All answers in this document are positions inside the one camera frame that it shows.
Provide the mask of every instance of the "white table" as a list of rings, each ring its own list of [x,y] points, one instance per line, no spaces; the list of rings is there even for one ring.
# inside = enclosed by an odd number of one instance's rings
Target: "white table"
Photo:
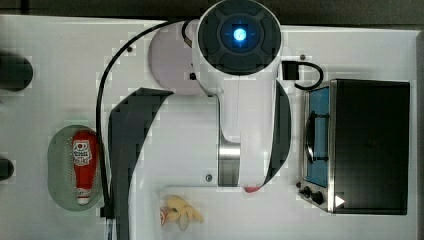
[[[125,41],[158,21],[0,16],[0,47],[28,57],[35,77],[19,93],[1,92],[0,156],[13,160],[15,175],[0,183],[0,239],[104,239],[100,201],[73,213],[60,208],[47,189],[47,148],[52,136],[71,124],[95,128],[101,74]],[[241,189],[169,188],[200,208],[202,224],[180,232],[164,227],[165,239],[416,239],[417,141],[414,31],[283,26],[285,46],[305,54],[327,72],[326,79],[362,78],[411,83],[411,148],[407,216],[328,215],[301,200],[301,92],[284,82],[293,111],[293,143],[271,184],[248,195]],[[105,112],[139,87],[159,88],[147,62],[149,39],[120,58],[105,91]]]

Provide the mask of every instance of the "toy food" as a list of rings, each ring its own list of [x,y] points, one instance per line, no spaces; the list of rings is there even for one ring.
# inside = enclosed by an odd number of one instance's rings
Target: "toy food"
[[[203,222],[202,215],[184,201],[184,199],[178,196],[168,198],[166,205],[171,209],[166,218],[169,219],[170,222],[178,220],[178,227],[181,231],[187,229],[190,224],[190,220],[192,220],[193,217],[196,220]]]

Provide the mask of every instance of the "toaster oven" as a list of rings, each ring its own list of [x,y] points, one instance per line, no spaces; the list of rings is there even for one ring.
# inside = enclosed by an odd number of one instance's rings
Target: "toaster oven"
[[[306,92],[302,199],[329,213],[407,213],[409,88],[334,79]]]

